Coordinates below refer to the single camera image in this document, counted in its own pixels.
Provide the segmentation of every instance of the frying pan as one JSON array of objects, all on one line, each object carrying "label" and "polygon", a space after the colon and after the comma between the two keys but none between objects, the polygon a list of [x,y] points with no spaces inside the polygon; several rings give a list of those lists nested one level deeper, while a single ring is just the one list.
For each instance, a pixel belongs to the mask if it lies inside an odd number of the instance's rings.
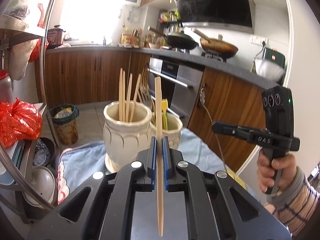
[{"label": "frying pan", "polygon": [[191,30],[202,37],[200,39],[200,43],[202,49],[204,49],[204,51],[207,53],[212,53],[212,51],[215,51],[218,53],[219,57],[227,59],[233,57],[239,50],[236,46],[222,41],[222,35],[219,35],[219,39],[212,39],[204,35],[196,28],[191,28]]},{"label": "frying pan", "polygon": [[191,38],[189,35],[186,35],[184,33],[176,32],[176,33],[163,34],[160,31],[150,26],[148,27],[148,31],[152,31],[163,36],[165,39],[165,42],[173,48],[191,50],[199,45],[198,42],[195,42],[193,38]]}]

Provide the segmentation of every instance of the plaid sleeve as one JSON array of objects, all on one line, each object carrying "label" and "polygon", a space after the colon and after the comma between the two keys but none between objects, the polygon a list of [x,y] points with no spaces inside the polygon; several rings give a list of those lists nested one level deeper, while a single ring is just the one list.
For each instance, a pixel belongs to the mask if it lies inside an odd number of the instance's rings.
[{"label": "plaid sleeve", "polygon": [[268,197],[275,206],[274,213],[293,236],[308,222],[319,203],[319,193],[309,184],[305,175],[297,168],[292,184],[279,196]]}]

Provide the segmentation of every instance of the window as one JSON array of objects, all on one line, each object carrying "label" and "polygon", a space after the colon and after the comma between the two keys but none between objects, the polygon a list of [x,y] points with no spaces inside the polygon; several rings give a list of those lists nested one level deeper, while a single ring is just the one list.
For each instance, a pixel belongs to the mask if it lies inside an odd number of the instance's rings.
[{"label": "window", "polygon": [[60,25],[72,38],[107,44],[118,22],[124,0],[65,0]]}]

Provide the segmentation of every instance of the range hood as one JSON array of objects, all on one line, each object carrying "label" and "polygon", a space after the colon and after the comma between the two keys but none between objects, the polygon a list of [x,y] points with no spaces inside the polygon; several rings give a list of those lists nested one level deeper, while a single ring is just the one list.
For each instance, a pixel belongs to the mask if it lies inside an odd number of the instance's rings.
[{"label": "range hood", "polygon": [[253,0],[174,0],[183,26],[207,26],[253,33]]}]

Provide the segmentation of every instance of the person's hand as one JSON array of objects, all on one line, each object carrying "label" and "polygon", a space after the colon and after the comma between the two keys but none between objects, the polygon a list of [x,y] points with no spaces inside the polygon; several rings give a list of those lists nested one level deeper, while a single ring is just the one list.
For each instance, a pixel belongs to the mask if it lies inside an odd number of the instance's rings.
[{"label": "person's hand", "polygon": [[286,188],[291,185],[297,174],[296,159],[294,155],[289,153],[287,153],[287,155],[283,158],[274,159],[271,163],[272,168],[270,168],[270,161],[264,155],[263,149],[261,149],[259,152],[257,165],[258,184],[262,192],[266,192],[268,187],[273,187],[275,183],[272,178],[275,174],[274,170],[282,170],[278,185],[282,191],[286,190]]}]

